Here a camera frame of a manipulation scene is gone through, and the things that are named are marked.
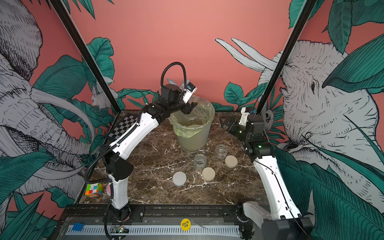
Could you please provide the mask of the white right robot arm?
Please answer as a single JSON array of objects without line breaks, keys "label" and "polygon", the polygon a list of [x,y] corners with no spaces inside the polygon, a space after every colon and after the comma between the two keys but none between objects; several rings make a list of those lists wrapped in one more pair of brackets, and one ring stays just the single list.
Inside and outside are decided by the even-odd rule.
[{"label": "white right robot arm", "polygon": [[310,240],[313,224],[302,215],[289,194],[276,153],[268,142],[263,117],[244,113],[240,120],[220,118],[220,124],[242,142],[242,150],[257,170],[270,205],[266,211],[255,201],[241,203],[239,220],[251,220],[261,229],[265,240]]}]

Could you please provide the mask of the round patterned jar lid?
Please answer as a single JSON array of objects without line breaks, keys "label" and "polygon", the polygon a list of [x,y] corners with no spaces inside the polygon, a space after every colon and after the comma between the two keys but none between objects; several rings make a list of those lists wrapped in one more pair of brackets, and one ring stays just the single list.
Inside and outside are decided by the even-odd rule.
[{"label": "round patterned jar lid", "polygon": [[184,172],[176,172],[172,177],[172,181],[175,186],[181,187],[187,181],[187,175]]}]

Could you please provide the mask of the rice jar with beige lid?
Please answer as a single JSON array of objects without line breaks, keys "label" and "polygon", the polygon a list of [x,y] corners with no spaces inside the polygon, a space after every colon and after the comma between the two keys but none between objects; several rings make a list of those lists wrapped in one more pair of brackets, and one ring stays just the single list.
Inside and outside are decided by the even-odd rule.
[{"label": "rice jar with beige lid", "polygon": [[225,159],[228,154],[228,147],[223,144],[219,144],[215,148],[215,157],[218,159]]}]

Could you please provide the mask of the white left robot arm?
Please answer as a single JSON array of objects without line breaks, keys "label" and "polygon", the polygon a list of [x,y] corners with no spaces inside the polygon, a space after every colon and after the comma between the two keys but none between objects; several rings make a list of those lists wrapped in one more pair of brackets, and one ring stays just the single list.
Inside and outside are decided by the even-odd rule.
[{"label": "white left robot arm", "polygon": [[[100,147],[99,156],[88,167],[85,182],[96,184],[106,180],[112,185],[110,205],[107,209],[112,211],[117,221],[124,222],[132,214],[127,189],[128,178],[134,166],[127,162],[127,158],[136,146],[172,113],[181,111],[186,115],[190,114],[198,104],[189,102],[196,90],[192,83],[187,84],[183,90],[171,84],[162,86],[160,97],[141,108],[137,121],[120,138],[108,146]],[[90,177],[99,160],[103,161],[108,177],[91,181]]]}]

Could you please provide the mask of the jar with patterned lid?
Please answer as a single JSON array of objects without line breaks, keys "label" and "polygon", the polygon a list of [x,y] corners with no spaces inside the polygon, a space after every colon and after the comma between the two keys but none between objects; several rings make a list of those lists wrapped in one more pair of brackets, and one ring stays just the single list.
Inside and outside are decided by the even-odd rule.
[{"label": "jar with patterned lid", "polygon": [[200,114],[199,106],[196,105],[194,106],[194,108],[189,114],[185,115],[185,117],[187,120],[195,120],[199,118],[199,114]]}]

